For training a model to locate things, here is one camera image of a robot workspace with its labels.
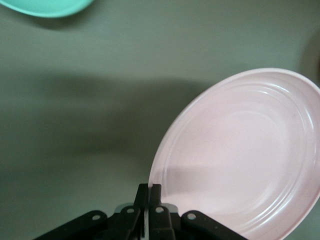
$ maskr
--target green surface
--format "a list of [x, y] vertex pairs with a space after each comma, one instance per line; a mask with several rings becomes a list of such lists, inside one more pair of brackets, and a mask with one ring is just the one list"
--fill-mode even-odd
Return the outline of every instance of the green surface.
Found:
[[[317, 82], [319, 59], [318, 0], [96, 0], [59, 19], [0, 6], [0, 239], [111, 215], [203, 90], [268, 67]], [[287, 239], [319, 225], [318, 203]]]

